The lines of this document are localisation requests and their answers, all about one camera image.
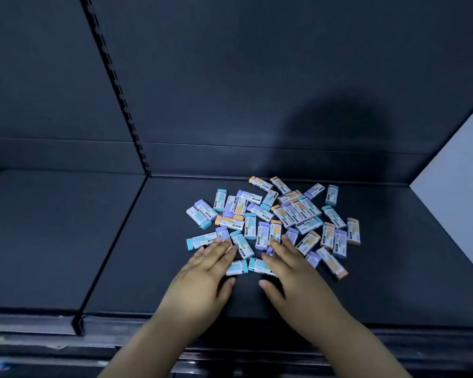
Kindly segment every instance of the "person's right hand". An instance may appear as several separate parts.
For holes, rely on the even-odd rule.
[[[284,295],[268,280],[260,280],[271,303],[282,318],[301,336],[311,343],[319,342],[316,337],[327,329],[336,331],[339,320],[351,317],[303,255],[286,235],[280,245],[270,239],[270,245],[277,256],[262,254],[263,261],[277,275],[284,288]]]

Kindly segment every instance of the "forearm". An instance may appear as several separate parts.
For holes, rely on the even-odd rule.
[[[410,378],[378,338],[345,310],[326,325],[316,346],[338,378]]]
[[[188,343],[181,328],[154,316],[119,350],[99,377],[167,377]]]

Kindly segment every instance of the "person's left hand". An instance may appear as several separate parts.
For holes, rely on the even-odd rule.
[[[175,327],[188,342],[206,331],[233,290],[234,277],[217,290],[237,253],[235,246],[227,251],[231,244],[217,238],[206,249],[200,248],[170,283],[153,319]]]

